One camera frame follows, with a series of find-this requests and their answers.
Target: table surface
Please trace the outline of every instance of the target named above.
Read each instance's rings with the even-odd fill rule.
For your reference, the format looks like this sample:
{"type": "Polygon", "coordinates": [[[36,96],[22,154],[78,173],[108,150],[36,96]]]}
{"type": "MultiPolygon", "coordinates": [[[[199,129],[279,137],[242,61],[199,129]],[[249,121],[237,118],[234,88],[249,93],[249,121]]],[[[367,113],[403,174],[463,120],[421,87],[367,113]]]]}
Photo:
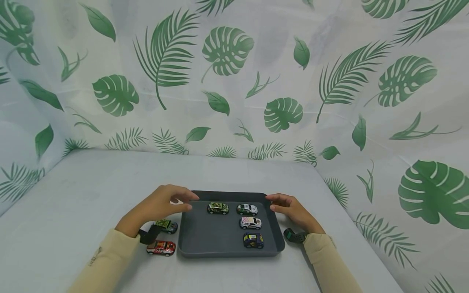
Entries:
{"type": "MultiPolygon", "coordinates": [[[[192,190],[296,196],[331,235],[364,293],[402,292],[307,164],[145,152],[80,150],[62,160],[0,218],[0,284],[8,293],[62,293],[110,228],[160,184],[192,190]]],[[[295,227],[277,215],[280,227],[295,227]]],[[[171,220],[180,222],[180,215],[171,220]]],[[[165,235],[177,242],[178,233],[165,235]]],[[[276,257],[185,259],[142,246],[116,292],[319,293],[301,245],[276,257]]]]}

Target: leaf print curtain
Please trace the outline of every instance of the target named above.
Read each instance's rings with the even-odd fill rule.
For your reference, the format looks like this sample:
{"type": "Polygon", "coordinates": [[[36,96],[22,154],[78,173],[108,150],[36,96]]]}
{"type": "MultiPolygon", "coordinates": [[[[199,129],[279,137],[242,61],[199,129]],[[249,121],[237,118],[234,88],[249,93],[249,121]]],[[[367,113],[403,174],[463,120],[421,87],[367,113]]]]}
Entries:
{"type": "Polygon", "coordinates": [[[465,292],[468,3],[0,0],[0,215],[77,149],[292,161],[405,292],[465,292]]]}

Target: long sleeve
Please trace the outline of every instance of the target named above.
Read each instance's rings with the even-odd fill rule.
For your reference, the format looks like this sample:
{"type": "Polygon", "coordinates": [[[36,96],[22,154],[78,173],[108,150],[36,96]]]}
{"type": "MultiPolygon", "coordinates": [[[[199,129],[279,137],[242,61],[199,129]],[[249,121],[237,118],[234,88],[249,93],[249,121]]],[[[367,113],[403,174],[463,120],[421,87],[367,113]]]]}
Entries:
{"type": "Polygon", "coordinates": [[[140,235],[130,238],[110,230],[68,293],[112,293],[133,258],[140,235]]]}
{"type": "Polygon", "coordinates": [[[362,293],[328,235],[309,234],[303,245],[323,293],[362,293]]]}

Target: toy car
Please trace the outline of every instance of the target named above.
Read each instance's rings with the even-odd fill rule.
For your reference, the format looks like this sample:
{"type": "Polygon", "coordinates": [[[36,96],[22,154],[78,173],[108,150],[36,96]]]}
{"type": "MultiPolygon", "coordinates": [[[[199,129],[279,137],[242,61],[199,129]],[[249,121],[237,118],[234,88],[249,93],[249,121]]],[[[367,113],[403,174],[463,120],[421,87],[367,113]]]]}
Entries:
{"type": "Polygon", "coordinates": [[[236,208],[236,211],[240,215],[251,215],[251,216],[257,215],[257,207],[252,204],[240,204],[236,208]]]}
{"type": "Polygon", "coordinates": [[[259,233],[244,233],[244,237],[242,239],[244,247],[251,248],[263,248],[264,247],[264,239],[262,235],[259,233]]]}
{"type": "Polygon", "coordinates": [[[241,219],[239,219],[239,226],[243,229],[251,228],[259,230],[262,227],[262,222],[255,217],[241,217],[241,219]]]}
{"type": "Polygon", "coordinates": [[[152,244],[147,246],[148,254],[166,255],[171,256],[176,251],[176,243],[172,241],[159,241],[155,240],[152,244]]]}
{"type": "Polygon", "coordinates": [[[168,219],[155,221],[155,225],[162,227],[162,231],[168,234],[173,234],[177,231],[177,223],[168,219]]]}
{"type": "Polygon", "coordinates": [[[230,208],[225,203],[209,203],[207,206],[207,212],[211,214],[223,214],[226,215],[230,211],[230,208]]]}

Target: dark gray tray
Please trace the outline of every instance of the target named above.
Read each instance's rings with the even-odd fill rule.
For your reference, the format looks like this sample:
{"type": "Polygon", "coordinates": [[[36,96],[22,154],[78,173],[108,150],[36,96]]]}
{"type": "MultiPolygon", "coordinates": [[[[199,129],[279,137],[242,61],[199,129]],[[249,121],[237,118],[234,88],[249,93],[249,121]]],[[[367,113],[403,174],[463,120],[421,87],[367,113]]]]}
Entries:
{"type": "Polygon", "coordinates": [[[285,241],[275,213],[270,210],[270,201],[265,194],[248,192],[193,191],[200,200],[191,202],[191,212],[181,218],[178,249],[188,258],[202,257],[258,257],[275,256],[285,248],[285,241]],[[209,202],[226,203],[230,210],[226,215],[209,214],[209,202]],[[236,212],[239,204],[248,203],[257,207],[256,218],[261,219],[260,230],[239,226],[242,217],[236,212]],[[246,248],[243,245],[245,232],[261,233],[264,248],[246,248]]]}

